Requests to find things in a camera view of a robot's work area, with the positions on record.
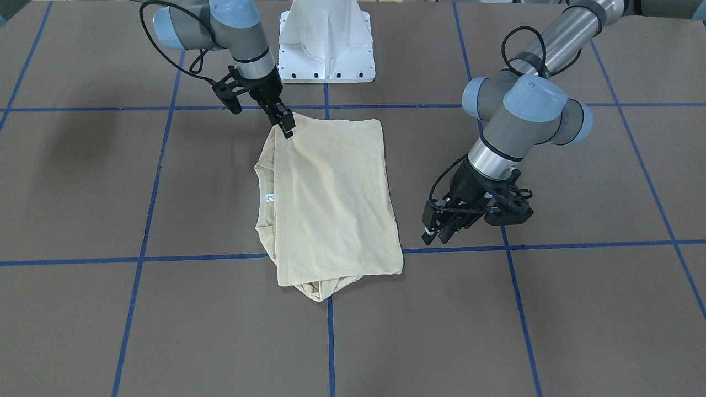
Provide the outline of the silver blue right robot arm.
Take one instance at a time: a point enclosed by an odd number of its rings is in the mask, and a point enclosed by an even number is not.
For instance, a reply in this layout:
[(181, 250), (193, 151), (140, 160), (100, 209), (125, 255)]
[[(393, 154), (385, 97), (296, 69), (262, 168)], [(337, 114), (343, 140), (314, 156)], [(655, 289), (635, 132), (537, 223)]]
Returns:
[[(261, 24), (261, 15), (252, 1), (157, 2), (152, 18), (153, 33), (147, 33), (158, 53), (163, 48), (199, 55), (185, 71), (188, 76), (207, 82), (231, 113), (242, 112), (243, 93), (257, 102), (273, 126), (285, 138), (293, 136), (293, 112), (281, 100), (283, 90), (275, 56)], [(209, 52), (226, 50), (233, 64), (219, 80), (201, 74)]]

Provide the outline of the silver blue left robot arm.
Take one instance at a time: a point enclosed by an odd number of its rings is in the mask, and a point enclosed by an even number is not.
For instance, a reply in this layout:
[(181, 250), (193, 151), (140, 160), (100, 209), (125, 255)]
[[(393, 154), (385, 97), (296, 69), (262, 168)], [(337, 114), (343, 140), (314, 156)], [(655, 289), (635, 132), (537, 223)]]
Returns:
[(533, 215), (532, 191), (517, 186), (519, 165), (535, 146), (567, 146), (592, 130), (593, 114), (570, 99), (550, 78), (567, 70), (582, 48), (628, 10), (626, 1), (572, 1), (522, 52), (508, 57), (497, 75), (467, 83), (463, 110), (485, 126), (468, 153), (458, 158), (448, 193), (427, 198), (422, 241), (446, 243), (456, 232), (484, 219), (492, 226), (522, 224)]

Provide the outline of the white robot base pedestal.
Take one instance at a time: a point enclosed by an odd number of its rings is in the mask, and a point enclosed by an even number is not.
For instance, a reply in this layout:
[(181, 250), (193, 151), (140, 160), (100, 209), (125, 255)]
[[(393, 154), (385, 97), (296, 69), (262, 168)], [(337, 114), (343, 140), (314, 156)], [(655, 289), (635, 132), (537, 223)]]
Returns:
[(293, 1), (279, 17), (283, 83), (368, 83), (376, 77), (371, 18), (357, 1)]

